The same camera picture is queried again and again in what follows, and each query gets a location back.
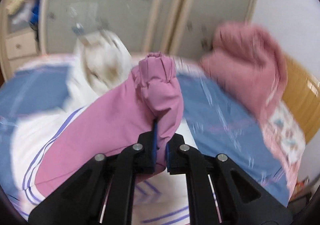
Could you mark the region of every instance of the blue bed sheet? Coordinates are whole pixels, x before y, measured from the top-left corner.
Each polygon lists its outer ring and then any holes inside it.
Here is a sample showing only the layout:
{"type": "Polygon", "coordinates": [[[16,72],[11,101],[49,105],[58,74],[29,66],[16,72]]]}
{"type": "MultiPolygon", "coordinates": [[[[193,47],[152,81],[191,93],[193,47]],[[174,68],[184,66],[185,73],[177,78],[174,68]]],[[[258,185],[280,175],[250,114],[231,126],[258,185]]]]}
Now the blue bed sheet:
{"type": "Polygon", "coordinates": [[[17,210],[19,197],[10,160],[11,136],[17,119],[61,108],[68,98],[67,72],[68,66],[47,65],[19,71],[0,89],[0,185],[17,210]]]}
{"type": "Polygon", "coordinates": [[[201,153],[227,154],[281,204],[289,191],[280,162],[263,142],[256,119],[212,80],[178,75],[184,118],[201,153]]]}

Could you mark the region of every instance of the black plastic bracket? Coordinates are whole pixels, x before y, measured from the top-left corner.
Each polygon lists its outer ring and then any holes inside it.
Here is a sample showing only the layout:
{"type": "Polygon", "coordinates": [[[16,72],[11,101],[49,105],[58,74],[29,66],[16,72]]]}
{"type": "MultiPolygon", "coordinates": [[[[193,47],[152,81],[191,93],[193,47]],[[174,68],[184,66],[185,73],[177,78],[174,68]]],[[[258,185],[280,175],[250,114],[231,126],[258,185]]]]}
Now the black plastic bracket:
{"type": "MultiPolygon", "coordinates": [[[[227,155],[204,156],[175,134],[166,158],[170,174],[186,174],[191,225],[291,224],[289,210],[227,155]]],[[[156,125],[119,155],[89,160],[31,212],[28,222],[129,225],[136,174],[152,174],[155,163],[156,125]]]]}

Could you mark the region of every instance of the metal screw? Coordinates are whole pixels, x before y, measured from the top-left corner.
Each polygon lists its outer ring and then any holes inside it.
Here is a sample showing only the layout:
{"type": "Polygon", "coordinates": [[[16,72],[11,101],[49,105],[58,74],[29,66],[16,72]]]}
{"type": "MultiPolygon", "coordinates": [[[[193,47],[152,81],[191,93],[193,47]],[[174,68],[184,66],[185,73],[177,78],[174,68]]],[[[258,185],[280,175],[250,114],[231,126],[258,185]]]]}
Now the metal screw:
{"type": "Polygon", "coordinates": [[[190,149],[190,147],[188,146],[188,145],[186,145],[186,144],[183,144],[183,145],[181,145],[180,147],[179,147],[179,149],[181,150],[181,151],[188,151],[189,149],[190,149]]]}
{"type": "Polygon", "coordinates": [[[106,156],[104,154],[97,154],[97,155],[95,155],[94,159],[96,161],[102,161],[103,159],[105,159],[105,157],[106,156]]]}
{"type": "Polygon", "coordinates": [[[228,157],[225,154],[219,154],[218,155],[218,160],[220,160],[221,162],[225,162],[225,161],[228,160],[228,157]]]}
{"type": "Polygon", "coordinates": [[[137,143],[137,144],[134,144],[134,145],[132,146],[132,148],[133,148],[135,151],[140,151],[140,150],[143,148],[143,146],[142,146],[141,144],[137,143]]]}

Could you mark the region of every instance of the pink jacket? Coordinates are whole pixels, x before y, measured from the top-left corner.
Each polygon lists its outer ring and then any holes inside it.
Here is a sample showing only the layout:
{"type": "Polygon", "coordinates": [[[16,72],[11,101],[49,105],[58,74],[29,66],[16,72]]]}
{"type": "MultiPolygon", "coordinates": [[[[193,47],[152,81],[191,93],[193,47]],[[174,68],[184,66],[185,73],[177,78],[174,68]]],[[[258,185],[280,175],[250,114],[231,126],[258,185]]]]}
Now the pink jacket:
{"type": "Polygon", "coordinates": [[[280,46],[267,31],[249,23],[219,26],[213,52],[203,56],[200,65],[261,125],[273,114],[287,85],[286,62],[280,46]]]}
{"type": "Polygon", "coordinates": [[[152,130],[157,119],[156,171],[165,169],[165,146],[180,125],[183,100],[172,59],[148,55],[128,79],[78,116],[45,153],[35,185],[47,197],[98,153],[111,156],[152,130]]]}

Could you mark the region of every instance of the wooden drawer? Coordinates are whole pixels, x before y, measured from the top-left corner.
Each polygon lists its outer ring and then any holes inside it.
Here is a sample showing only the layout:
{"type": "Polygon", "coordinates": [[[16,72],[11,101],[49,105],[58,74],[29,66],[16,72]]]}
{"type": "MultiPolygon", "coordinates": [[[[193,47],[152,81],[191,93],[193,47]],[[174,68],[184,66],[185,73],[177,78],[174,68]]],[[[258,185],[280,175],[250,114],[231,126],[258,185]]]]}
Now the wooden drawer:
{"type": "Polygon", "coordinates": [[[22,66],[23,64],[25,64],[28,61],[33,60],[35,58],[36,57],[34,57],[34,56],[28,56],[28,57],[24,57],[24,58],[10,60],[10,68],[11,68],[12,73],[14,73],[18,67],[22,66]]]}
{"type": "Polygon", "coordinates": [[[32,30],[6,39],[8,59],[37,54],[36,41],[32,30]]]}

